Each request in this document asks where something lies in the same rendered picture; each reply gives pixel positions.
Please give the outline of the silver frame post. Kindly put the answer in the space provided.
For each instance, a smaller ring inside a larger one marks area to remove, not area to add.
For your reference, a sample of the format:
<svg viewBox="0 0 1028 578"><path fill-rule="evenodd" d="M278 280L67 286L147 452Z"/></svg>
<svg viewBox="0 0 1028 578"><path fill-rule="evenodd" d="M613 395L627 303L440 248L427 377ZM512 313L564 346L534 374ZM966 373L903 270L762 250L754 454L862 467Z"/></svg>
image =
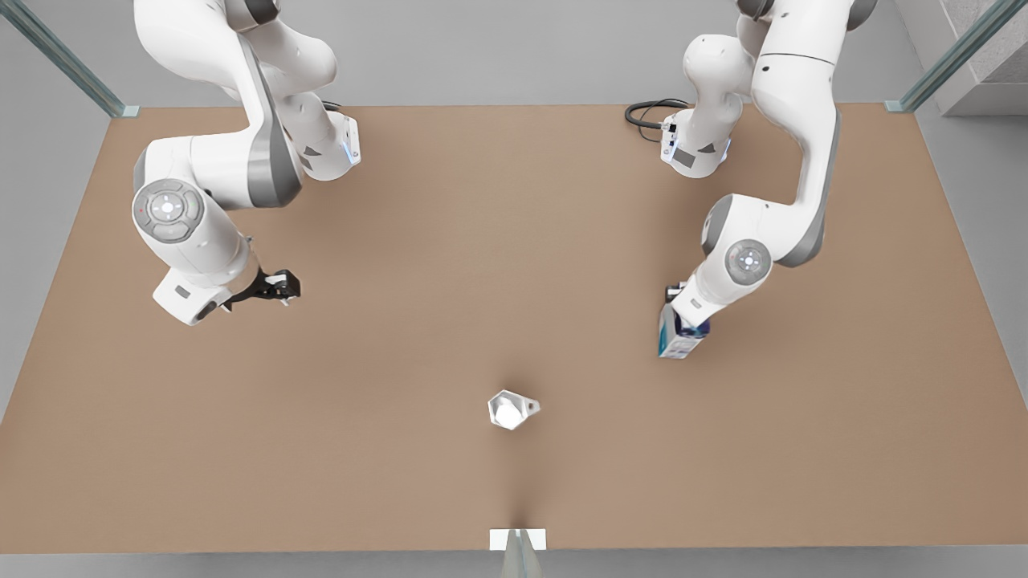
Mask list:
<svg viewBox="0 0 1028 578"><path fill-rule="evenodd" d="M491 529L489 549L504 552L500 578L545 578L536 554L547 549L545 529Z"/></svg>
<svg viewBox="0 0 1028 578"><path fill-rule="evenodd" d="M29 43L46 56L74 85L91 99L111 118L136 118L140 107L126 105L100 80L74 51L59 40L56 33L38 19L22 0L0 0L0 15L7 19Z"/></svg>
<svg viewBox="0 0 1028 578"><path fill-rule="evenodd" d="M1028 116L1028 0L895 0L922 76L891 112Z"/></svg>

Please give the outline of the white and blue carton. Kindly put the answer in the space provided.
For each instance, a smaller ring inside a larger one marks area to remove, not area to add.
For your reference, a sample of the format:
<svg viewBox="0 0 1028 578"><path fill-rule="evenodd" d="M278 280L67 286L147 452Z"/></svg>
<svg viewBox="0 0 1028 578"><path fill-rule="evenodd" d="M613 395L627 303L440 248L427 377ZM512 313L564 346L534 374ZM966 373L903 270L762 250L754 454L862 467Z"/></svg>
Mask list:
<svg viewBox="0 0 1028 578"><path fill-rule="evenodd" d="M698 327L684 324L678 312L665 303L659 318L658 355L661 358L683 359L710 332L710 320Z"/></svg>

